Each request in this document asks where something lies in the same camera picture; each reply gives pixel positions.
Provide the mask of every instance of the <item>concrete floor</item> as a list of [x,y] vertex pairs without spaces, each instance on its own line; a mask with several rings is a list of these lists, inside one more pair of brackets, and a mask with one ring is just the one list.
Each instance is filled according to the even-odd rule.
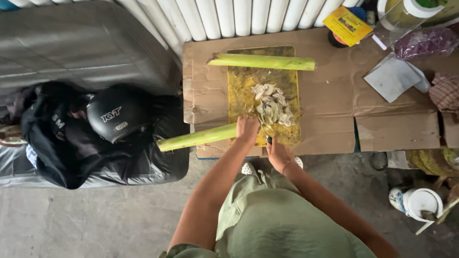
[[[195,157],[192,152],[184,179],[166,185],[0,189],[0,258],[156,257],[168,247],[190,193],[215,163]],[[390,206],[389,185],[413,172],[375,171],[368,153],[302,159],[316,180],[384,234],[403,257],[457,257],[457,209],[445,224],[415,236],[423,224]],[[262,167],[267,160],[254,163]]]

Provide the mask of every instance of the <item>yellow cutting board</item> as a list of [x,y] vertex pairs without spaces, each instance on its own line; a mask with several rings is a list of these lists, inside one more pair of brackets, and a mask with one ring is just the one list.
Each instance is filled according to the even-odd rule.
[[[292,46],[275,46],[229,50],[229,54],[246,54],[262,56],[295,56]],[[298,73],[297,70],[236,67],[228,66],[228,116],[229,123],[236,123],[240,115],[247,114],[253,105],[251,116],[260,116],[256,107],[260,100],[255,100],[251,88],[257,84],[275,84],[284,92],[287,102],[295,119],[295,125],[284,127],[276,122],[270,130],[265,126],[266,132],[279,138],[279,142],[288,146],[298,145],[301,141],[300,131],[300,103],[298,99]],[[262,128],[258,133],[255,146],[266,146],[266,134]]]

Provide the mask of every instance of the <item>yellow card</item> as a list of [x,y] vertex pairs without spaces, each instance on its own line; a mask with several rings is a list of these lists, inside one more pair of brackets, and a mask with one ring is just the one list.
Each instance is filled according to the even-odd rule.
[[323,23],[348,46],[355,45],[373,30],[344,6],[332,12]]

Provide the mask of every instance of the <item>cardboard box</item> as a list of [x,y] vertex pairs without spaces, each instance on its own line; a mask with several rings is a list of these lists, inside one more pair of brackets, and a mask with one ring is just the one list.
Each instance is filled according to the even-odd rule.
[[[298,71],[302,142],[292,147],[295,154],[353,152],[354,118],[362,151],[438,148],[437,109],[427,94],[410,88],[388,103],[364,81],[388,52],[369,52],[361,45],[338,49],[330,45],[327,33],[327,28],[317,28],[185,44],[184,121],[194,124],[196,131],[228,123],[227,67],[206,65],[213,52],[291,45],[297,56],[313,57],[318,64],[317,71]],[[432,70],[458,73],[451,60],[459,63],[457,51],[448,58],[414,64],[430,75]],[[209,143],[199,146],[197,155],[220,157],[228,147],[227,140]],[[262,153],[254,147],[249,155]]]

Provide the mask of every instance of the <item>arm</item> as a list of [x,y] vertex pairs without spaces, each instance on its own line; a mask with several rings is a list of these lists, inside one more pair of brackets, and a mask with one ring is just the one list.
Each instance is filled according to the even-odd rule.
[[379,258],[398,257],[396,249],[363,218],[354,213],[339,198],[326,190],[298,166],[292,153],[273,139],[267,145],[269,161],[274,168],[288,178],[303,197],[341,227],[359,238]]
[[187,243],[213,250],[218,213],[244,158],[255,145],[259,125],[258,119],[247,115],[238,117],[236,139],[191,194],[169,249],[174,245]]

